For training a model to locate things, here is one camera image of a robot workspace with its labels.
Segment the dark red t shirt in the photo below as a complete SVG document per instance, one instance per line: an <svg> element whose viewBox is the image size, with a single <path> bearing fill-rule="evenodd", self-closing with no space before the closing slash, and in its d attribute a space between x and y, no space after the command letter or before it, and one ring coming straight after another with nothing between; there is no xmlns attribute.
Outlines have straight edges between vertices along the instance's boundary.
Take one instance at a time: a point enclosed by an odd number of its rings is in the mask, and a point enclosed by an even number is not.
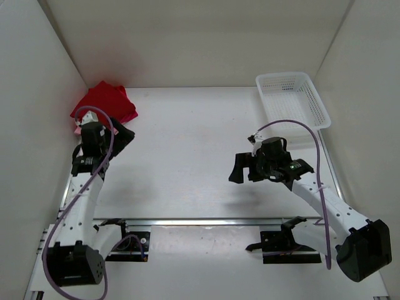
<svg viewBox="0 0 400 300"><path fill-rule="evenodd" d="M83 106L94 106L118 121L127 113L137 111L135 105L129 100L124 86L112 86L105 81L89 89L70 116L74 118L76 111Z"/></svg>

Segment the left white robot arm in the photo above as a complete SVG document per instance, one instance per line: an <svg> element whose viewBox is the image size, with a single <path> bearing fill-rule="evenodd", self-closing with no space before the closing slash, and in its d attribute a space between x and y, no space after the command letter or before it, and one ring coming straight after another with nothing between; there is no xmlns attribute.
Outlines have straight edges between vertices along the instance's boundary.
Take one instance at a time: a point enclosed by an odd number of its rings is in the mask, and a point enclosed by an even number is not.
<svg viewBox="0 0 400 300"><path fill-rule="evenodd" d="M93 106L76 111L81 142L72 155L69 197L49 232L42 252L47 280L59 288L99 284L105 276L105 260L115 247L131 240L122 219L95 225L95 208L109 163L135 137L117 119Z"/></svg>

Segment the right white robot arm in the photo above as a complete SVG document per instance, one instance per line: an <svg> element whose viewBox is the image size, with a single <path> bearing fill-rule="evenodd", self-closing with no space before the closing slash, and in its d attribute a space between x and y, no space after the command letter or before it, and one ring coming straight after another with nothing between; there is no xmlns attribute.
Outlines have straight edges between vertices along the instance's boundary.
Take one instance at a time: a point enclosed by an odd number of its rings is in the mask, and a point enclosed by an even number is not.
<svg viewBox="0 0 400 300"><path fill-rule="evenodd" d="M335 260L352 281L360 282L392 261L389 227L382 220L370 220L346 204L321 182L313 167L303 159L293 159L283 137L248 138L252 151L237 153L229 181L242 184L268 180L285 185L306 201L323 222L296 216L267 241L251 244L251 252L263 249L270 255L290 253L306 246Z"/></svg>

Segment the magenta folded t shirt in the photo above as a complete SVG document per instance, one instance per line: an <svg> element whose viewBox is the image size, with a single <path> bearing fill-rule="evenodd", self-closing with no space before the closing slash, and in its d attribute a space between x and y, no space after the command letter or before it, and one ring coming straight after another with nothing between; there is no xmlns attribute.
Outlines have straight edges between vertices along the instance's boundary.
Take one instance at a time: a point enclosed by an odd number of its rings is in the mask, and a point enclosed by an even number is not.
<svg viewBox="0 0 400 300"><path fill-rule="evenodd" d="M121 124L126 124L130 121L132 121L133 119L135 119L136 117L138 117L138 112L137 111L131 111L129 113L127 113L126 115L124 115L121 119L120 119L120 123Z"/></svg>

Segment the light pink folded t shirt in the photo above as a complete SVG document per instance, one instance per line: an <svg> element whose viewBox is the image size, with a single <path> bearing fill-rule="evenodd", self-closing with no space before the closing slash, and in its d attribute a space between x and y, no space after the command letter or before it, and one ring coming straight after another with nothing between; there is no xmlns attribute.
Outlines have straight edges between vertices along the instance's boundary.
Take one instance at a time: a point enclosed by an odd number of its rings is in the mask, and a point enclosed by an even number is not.
<svg viewBox="0 0 400 300"><path fill-rule="evenodd" d="M76 134L78 136L81 134L81 127L79 125L76 125L76 128L74 130L74 134Z"/></svg>

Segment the white plastic mesh basket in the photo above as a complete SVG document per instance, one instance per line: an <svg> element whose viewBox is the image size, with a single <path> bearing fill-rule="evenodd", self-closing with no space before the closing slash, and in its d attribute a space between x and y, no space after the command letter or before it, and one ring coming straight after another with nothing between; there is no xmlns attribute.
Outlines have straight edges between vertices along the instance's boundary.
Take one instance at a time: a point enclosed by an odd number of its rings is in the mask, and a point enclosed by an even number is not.
<svg viewBox="0 0 400 300"><path fill-rule="evenodd" d="M269 124L292 120L305 124L315 135L331 125L331 118L311 78L305 72L275 72L258 75L256 86ZM265 138L279 136L292 148L307 148L314 141L309 131L293 122L280 122L260 132Z"/></svg>

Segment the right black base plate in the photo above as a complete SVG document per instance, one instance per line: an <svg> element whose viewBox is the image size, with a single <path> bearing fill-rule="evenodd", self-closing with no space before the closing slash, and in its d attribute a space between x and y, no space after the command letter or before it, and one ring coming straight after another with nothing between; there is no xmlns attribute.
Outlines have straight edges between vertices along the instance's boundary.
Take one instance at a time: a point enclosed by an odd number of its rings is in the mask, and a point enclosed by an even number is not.
<svg viewBox="0 0 400 300"><path fill-rule="evenodd" d="M318 264L321 255L309 246L294 241L292 230L305 225L305 217L296 216L279 225L278 229L260 231L260 241L250 244L246 251L252 253L261 250L263 264Z"/></svg>

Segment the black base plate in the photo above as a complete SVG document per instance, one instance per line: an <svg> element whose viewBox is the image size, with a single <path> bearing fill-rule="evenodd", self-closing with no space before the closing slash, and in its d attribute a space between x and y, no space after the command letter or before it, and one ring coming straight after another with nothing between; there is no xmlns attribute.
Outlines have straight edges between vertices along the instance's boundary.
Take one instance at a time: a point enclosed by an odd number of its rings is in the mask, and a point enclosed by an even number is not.
<svg viewBox="0 0 400 300"><path fill-rule="evenodd" d="M318 264L321 255L309 246L294 241L292 230L305 225L305 217L296 216L279 225L278 229L260 231L260 241L250 244L246 251L252 253L261 250L263 264Z"/></svg>
<svg viewBox="0 0 400 300"><path fill-rule="evenodd" d="M149 229L134 229L124 219L108 219L102 226L119 226L121 239L107 255L106 261L139 262L148 261L151 232Z"/></svg>

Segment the aluminium rail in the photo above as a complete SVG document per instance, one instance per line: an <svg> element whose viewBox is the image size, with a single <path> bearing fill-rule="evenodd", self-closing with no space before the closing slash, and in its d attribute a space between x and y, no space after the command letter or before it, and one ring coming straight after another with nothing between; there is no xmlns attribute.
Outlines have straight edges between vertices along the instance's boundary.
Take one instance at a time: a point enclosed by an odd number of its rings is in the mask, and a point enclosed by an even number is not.
<svg viewBox="0 0 400 300"><path fill-rule="evenodd" d="M283 217L126 219L130 226L275 226L286 221Z"/></svg>

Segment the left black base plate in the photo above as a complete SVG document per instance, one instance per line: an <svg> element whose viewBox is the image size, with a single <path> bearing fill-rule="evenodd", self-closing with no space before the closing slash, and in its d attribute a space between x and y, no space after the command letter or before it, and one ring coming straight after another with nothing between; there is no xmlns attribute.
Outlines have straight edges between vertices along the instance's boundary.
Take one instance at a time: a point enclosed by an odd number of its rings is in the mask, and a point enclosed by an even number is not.
<svg viewBox="0 0 400 300"><path fill-rule="evenodd" d="M139 262L148 261L151 232L149 229L134 229L124 219L108 219L102 226L119 226L121 239L107 255L106 261Z"/></svg>

